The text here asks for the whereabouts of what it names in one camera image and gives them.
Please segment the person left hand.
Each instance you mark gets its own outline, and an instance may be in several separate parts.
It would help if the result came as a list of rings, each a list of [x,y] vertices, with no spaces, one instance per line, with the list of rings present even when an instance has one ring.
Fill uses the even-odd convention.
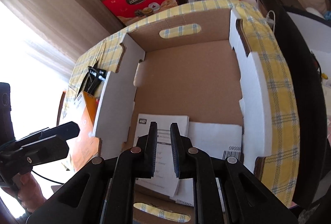
[[[20,175],[21,188],[17,194],[9,187],[1,187],[7,194],[17,197],[21,205],[30,213],[35,212],[45,202],[46,198],[42,194],[41,187],[33,175],[29,172]]]

